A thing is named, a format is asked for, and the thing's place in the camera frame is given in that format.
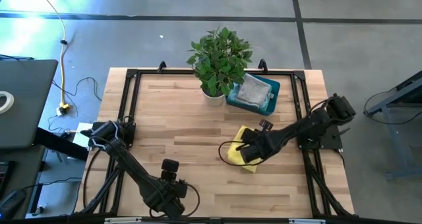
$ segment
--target black metal frame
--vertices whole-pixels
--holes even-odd
[[[166,63],[161,62],[158,69],[128,69],[127,70],[125,84],[124,84],[124,87],[123,87],[123,94],[122,94],[120,108],[119,108],[118,119],[123,120],[123,118],[124,118],[125,106],[126,106],[126,103],[127,103],[127,97],[129,95],[129,85],[131,83],[132,78],[135,79],[135,87],[133,89],[132,102],[131,102],[131,106],[130,106],[130,109],[129,109],[129,116],[133,118],[134,115],[135,115],[136,103],[138,101],[140,79],[141,79],[141,76],[143,74],[193,74],[194,73],[194,71],[192,69],[166,69],[166,68],[167,68]],[[258,68],[262,69],[262,70],[255,70],[254,69],[254,70],[246,70],[246,71],[248,73],[257,74],[257,75],[277,75],[277,76],[288,76],[290,78],[291,89],[292,89],[292,92],[293,92],[293,102],[294,102],[294,105],[295,105],[295,112],[296,112],[297,119],[302,118],[301,104],[300,104],[300,101],[299,101],[299,92],[297,90],[297,81],[299,81],[301,88],[302,88],[303,99],[304,99],[304,102],[305,102],[305,110],[306,110],[307,113],[310,112],[311,103],[309,101],[305,72],[303,70],[274,70],[274,71],[271,71],[271,70],[268,70],[267,64],[266,64],[264,59],[261,59]],[[305,164],[305,175],[306,175],[306,178],[307,178],[307,186],[308,186],[308,192],[309,192],[309,199],[310,199],[310,203],[311,203],[312,215],[313,215],[313,217],[317,217],[321,214],[321,212],[319,211],[318,206],[317,206],[317,197],[316,197],[316,194],[315,194],[313,177],[311,175],[311,169],[312,169],[313,165],[312,165],[312,163],[310,162],[310,159],[309,159],[309,152],[307,150],[302,150],[302,154],[303,154],[303,161],[304,161],[304,164]],[[323,170],[322,170],[322,163],[321,163],[319,151],[314,151],[314,158],[315,158],[315,164],[316,164],[316,171],[317,171],[318,175],[320,176],[322,182],[325,184],[324,173],[323,173]],[[115,167],[115,161],[114,161],[114,159],[110,158],[109,163],[108,163],[107,173],[106,173],[106,176],[105,176],[105,180],[107,180],[110,177],[110,175],[113,173],[113,171],[115,169],[114,167]],[[116,184],[116,187],[115,187],[115,196],[114,196],[114,199],[113,199],[112,207],[109,211],[110,213],[115,214],[115,215],[117,215],[117,211],[119,209],[121,189],[122,189],[122,186],[123,186],[123,175],[124,175],[124,172],[122,172],[122,171],[118,175],[117,184]],[[330,204],[329,204],[328,198],[324,194],[322,194],[322,200],[323,200],[323,206],[324,206],[324,214],[330,215],[331,214]],[[104,196],[103,200],[101,201],[100,213],[106,213],[107,201],[108,201],[108,191],[107,191],[107,194]]]

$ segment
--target yellow sponge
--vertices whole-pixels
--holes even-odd
[[[242,127],[239,129],[239,132],[237,132],[236,137],[233,139],[233,141],[242,141],[241,137],[242,137],[243,131],[245,131],[246,128],[248,127],[246,127],[245,125],[242,125]],[[236,165],[245,164],[245,162],[243,161],[242,155],[240,154],[240,151],[236,151],[236,148],[240,145],[242,145],[242,143],[232,142],[229,150],[227,151],[227,158],[229,159],[229,161],[231,161],[233,164],[236,164]],[[249,164],[255,164],[255,163],[258,163],[259,161],[261,161],[261,158],[255,159],[249,162]],[[256,167],[257,165],[242,166],[242,168],[252,173],[256,172]]]

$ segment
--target green leaves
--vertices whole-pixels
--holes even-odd
[[[191,42],[192,49],[188,51],[194,53],[186,62],[195,66],[194,75],[211,96],[228,95],[234,83],[243,83],[244,69],[252,62],[249,42],[239,39],[236,31],[219,28],[207,31],[199,43]]]

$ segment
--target concrete floor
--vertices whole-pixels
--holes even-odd
[[[292,0],[50,1],[61,13],[294,17]],[[302,16],[307,18],[422,18],[422,0],[299,0],[299,3]],[[51,12],[51,9],[44,0],[2,0],[0,11]],[[186,67],[186,50],[191,40],[198,40],[205,30],[218,25],[237,30],[251,42],[255,63],[265,58],[273,69],[303,69],[294,22],[66,20],[65,24],[71,43],[65,55],[66,87],[72,92],[79,79],[93,76],[102,95],[110,67],[157,67],[163,60],[169,67]],[[59,58],[62,29],[58,20],[0,18],[0,29],[2,54]],[[358,111],[348,125],[351,130],[342,138],[356,214],[421,223],[422,179],[385,180],[384,173],[398,167],[388,131],[386,126],[364,118],[361,111],[369,96],[392,88],[422,69],[422,24],[309,23],[304,24],[304,29],[312,68],[323,70],[328,93],[345,95]],[[55,79],[60,81],[59,71]],[[92,82],[80,85],[74,102],[79,117],[57,118],[53,127],[74,129],[79,122],[96,120],[100,103],[92,94]],[[41,127],[47,127],[47,118],[55,114],[58,103],[59,90],[52,88]],[[422,118],[407,126],[421,123]],[[420,143],[417,136],[402,139]],[[76,170],[82,176],[83,168],[78,166]],[[64,194],[77,190],[75,185],[59,186],[49,187],[54,192],[65,190]],[[70,213],[73,205],[70,201],[68,205],[51,204],[56,208],[51,213]]]

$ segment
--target wooden table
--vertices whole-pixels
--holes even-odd
[[[126,68],[111,68],[100,107],[99,121],[117,118]],[[321,70],[305,70],[311,105],[327,97]],[[142,75],[136,105],[137,123],[131,153],[151,174],[161,173],[163,159],[180,162],[178,178],[198,188],[201,203],[193,216],[211,217],[311,217],[305,168],[295,140],[280,153],[258,166],[255,174],[223,163],[218,157],[220,143],[232,140],[241,125],[259,128],[265,118],[273,129],[296,121],[291,82],[287,76],[265,76],[282,87],[276,111],[269,117],[229,105],[209,107],[205,104],[200,81],[193,75]],[[298,86],[301,103],[303,96]],[[129,111],[130,96],[126,111]],[[327,186],[347,211],[353,206],[340,156],[321,150]],[[109,157],[105,152],[95,160],[88,177],[87,200],[91,200],[104,183]],[[110,192],[109,206],[113,193]],[[319,189],[318,206],[322,210]],[[196,205],[192,190],[182,199],[186,213]],[[82,189],[76,211],[82,209]],[[138,186],[126,174],[120,199],[119,215],[149,216]]]

